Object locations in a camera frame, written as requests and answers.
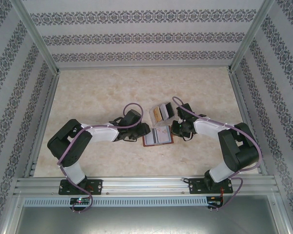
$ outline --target small box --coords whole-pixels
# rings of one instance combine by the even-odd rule
[[[175,119],[175,113],[171,102],[161,103],[157,106],[153,106],[149,113],[153,127],[170,125]]]

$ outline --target beige marble floor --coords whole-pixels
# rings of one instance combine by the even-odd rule
[[[148,110],[172,96],[215,120],[242,121],[225,67],[62,71],[34,176],[63,176],[46,144],[71,118],[103,124],[121,116],[127,103],[138,102],[146,113],[143,122],[151,124]],[[189,142],[175,136],[174,142],[154,147],[143,147],[142,139],[92,143],[80,164],[87,176],[181,176],[203,175],[222,161],[219,142],[207,136],[195,135]]]

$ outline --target enclosure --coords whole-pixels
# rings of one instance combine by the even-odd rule
[[[263,161],[233,202],[210,212],[220,194],[184,182],[223,161],[217,140],[139,138],[87,146],[79,164],[100,195],[73,214],[50,138],[131,102],[152,127],[151,107],[176,110],[173,96],[249,126]],[[293,0],[0,0],[0,233],[63,231],[293,233]]]

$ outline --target patterned wallpaper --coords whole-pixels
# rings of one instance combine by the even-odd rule
[[[293,226],[293,0],[274,3],[236,76]]]
[[[8,0],[0,0],[0,222],[23,177],[53,75]]]
[[[24,0],[59,68],[229,65],[263,0]]]

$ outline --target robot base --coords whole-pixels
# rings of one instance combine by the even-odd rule
[[[219,194],[223,191],[224,194],[232,194],[231,180],[225,179],[219,183],[214,183],[209,190],[203,178],[184,179],[184,182],[189,184],[190,194]]]
[[[89,191],[92,195],[101,195],[102,191],[102,180],[101,179],[88,179],[85,184],[78,186],[83,187],[85,190]],[[86,193],[80,191],[67,179],[62,179],[60,182],[59,195],[87,195]]]

